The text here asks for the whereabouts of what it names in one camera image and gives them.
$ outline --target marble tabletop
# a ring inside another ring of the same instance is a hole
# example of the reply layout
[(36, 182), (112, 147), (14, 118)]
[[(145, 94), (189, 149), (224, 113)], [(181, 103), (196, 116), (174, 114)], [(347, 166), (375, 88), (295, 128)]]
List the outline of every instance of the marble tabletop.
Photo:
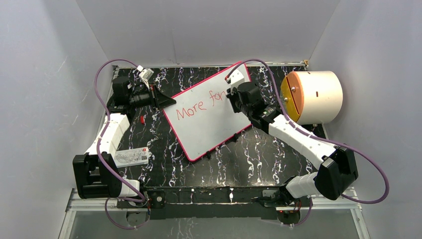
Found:
[[(154, 81), (166, 95), (173, 96), (224, 67), (153, 68)], [(278, 84), (291, 71), (303, 71), (303, 66), (273, 66), (271, 70)], [(252, 81), (262, 89), (267, 103), (277, 104), (274, 87), (264, 67), (248, 67)], [(129, 76), (139, 82), (134, 69), (119, 69), (119, 76)], [(145, 124), (140, 117), (144, 116)], [(321, 125), (306, 125), (317, 136), (324, 137)], [(137, 109), (129, 130), (124, 134), (118, 150), (149, 147), (152, 157), (147, 165), (120, 168), (121, 176), (142, 180), (149, 187), (216, 187), (216, 186), (274, 186), (294, 175), (315, 171), (309, 161), (294, 149), (250, 127), (244, 130), (237, 142), (226, 142), (211, 152), (210, 159), (203, 157), (190, 162), (178, 143), (162, 111), (151, 107)]]

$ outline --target cylindrical container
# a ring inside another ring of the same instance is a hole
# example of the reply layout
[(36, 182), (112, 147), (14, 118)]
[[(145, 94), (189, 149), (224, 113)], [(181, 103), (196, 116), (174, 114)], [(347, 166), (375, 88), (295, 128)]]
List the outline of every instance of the cylindrical container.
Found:
[(288, 115), (298, 124), (328, 123), (343, 103), (343, 90), (331, 71), (292, 71), (281, 92)]

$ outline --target red border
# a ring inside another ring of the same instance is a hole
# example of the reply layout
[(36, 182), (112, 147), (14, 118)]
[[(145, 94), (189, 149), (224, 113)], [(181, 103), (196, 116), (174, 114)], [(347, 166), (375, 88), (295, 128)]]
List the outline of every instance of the red border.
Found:
[[(191, 86), (191, 87), (189, 87), (189, 88), (185, 89), (184, 91), (182, 91), (182, 92), (179, 92), (179, 93), (175, 94), (172, 98), (174, 98), (174, 97), (176, 97), (176, 96), (180, 95), (180, 94), (181, 94), (181, 93), (183, 93), (183, 92), (186, 92), (186, 91), (188, 91), (188, 90), (192, 89), (193, 87), (195, 87), (195, 86), (197, 86), (197, 85), (199, 85), (199, 84), (201, 84), (201, 83), (203, 83), (203, 82), (205, 82), (205, 81), (207, 81), (207, 80), (211, 79), (212, 77), (214, 77), (214, 76), (216, 76), (216, 75), (218, 75), (218, 74), (220, 74), (220, 73), (223, 73), (224, 71), (228, 70), (229, 68), (231, 68), (231, 67), (233, 67), (233, 66), (235, 66), (235, 65), (239, 64), (239, 62), (237, 62), (237, 63), (235, 63), (235, 64), (233, 64), (233, 65), (231, 65), (231, 66), (229, 66), (229, 67), (225, 68), (225, 69), (224, 69), (224, 70), (222, 70), (222, 71), (219, 71), (219, 72), (215, 73), (214, 75), (212, 75), (212, 76), (210, 76), (210, 77), (206, 78), (205, 80), (203, 80), (203, 81), (201, 81), (201, 82), (199, 82), (199, 83), (194, 84), (193, 86)], [(249, 81), (252, 81), (252, 80), (250, 79), (250, 75), (249, 75), (248, 67), (246, 66), (246, 64), (244, 64), (244, 66), (245, 66), (245, 68), (246, 68), (246, 73), (248, 74)], [(190, 158), (189, 158), (189, 156), (186, 154), (185, 148), (184, 148), (184, 147), (183, 147), (183, 145), (182, 145), (182, 142), (179, 140), (179, 137), (177, 136), (177, 133), (176, 133), (176, 131), (174, 130), (173, 125), (170, 123), (170, 120), (169, 120), (169, 118), (167, 117), (167, 114), (166, 114), (166, 112), (165, 112), (164, 110), (163, 110), (163, 113), (164, 113), (164, 116), (165, 116), (165, 117), (166, 117), (166, 119), (167, 119), (167, 122), (170, 124), (170, 127), (172, 128), (172, 130), (173, 130), (174, 134), (176, 135), (177, 141), (179, 142), (180, 146), (182, 147), (183, 152), (184, 152), (184, 154), (186, 155), (186, 157), (188, 158), (188, 160), (189, 160), (189, 161), (191, 161), (191, 162), (195, 162), (195, 161), (197, 161), (199, 158), (201, 158), (202, 156), (204, 156), (204, 155), (206, 154), (206, 152), (205, 152), (205, 153), (203, 153), (202, 155), (198, 156), (198, 157), (197, 157), (197, 158), (195, 158), (195, 159), (190, 159)], [(240, 131), (239, 131), (239, 132), (237, 132), (237, 133), (240, 133), (240, 132), (244, 131), (246, 128), (250, 127), (251, 125), (252, 125), (252, 124), (250, 124), (250, 125), (246, 126), (245, 128), (243, 128), (242, 130), (240, 130)], [(231, 139), (232, 137), (233, 137), (233, 136), (230, 136), (229, 138), (227, 138), (227, 139), (226, 139), (226, 140), (224, 140), (223, 142), (221, 142), (221, 143), (217, 144), (216, 146), (212, 147), (211, 149), (209, 149), (209, 151), (214, 150), (216, 147), (218, 147), (218, 146), (222, 145), (224, 142), (226, 142), (227, 140)]]

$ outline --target whiteboard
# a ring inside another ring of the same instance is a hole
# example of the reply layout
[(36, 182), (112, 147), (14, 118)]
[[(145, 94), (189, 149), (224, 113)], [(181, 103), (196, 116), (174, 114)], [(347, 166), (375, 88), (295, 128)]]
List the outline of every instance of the whiteboard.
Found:
[[(228, 67), (172, 98), (166, 116), (189, 161), (196, 161), (251, 125), (243, 113), (234, 113), (225, 96), (230, 85), (224, 80), (234, 67)], [(250, 81), (245, 65), (238, 70)]]

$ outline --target gray wall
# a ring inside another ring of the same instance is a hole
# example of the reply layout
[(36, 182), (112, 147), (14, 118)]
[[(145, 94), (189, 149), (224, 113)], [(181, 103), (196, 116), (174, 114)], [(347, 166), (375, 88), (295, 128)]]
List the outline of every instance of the gray wall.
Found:
[(339, 0), (77, 0), (108, 58), (148, 66), (309, 59)]
[(103, 114), (93, 78), (106, 60), (74, 0), (1, 2), (0, 238), (58, 237), (72, 159)]
[[(386, 171), (386, 201), (363, 207), (370, 235), (422, 235), (422, 1), (342, 0), (313, 53), (312, 70), (332, 70), (344, 91), (328, 135), (371, 155)], [(358, 157), (358, 196), (382, 195), (378, 172)]]

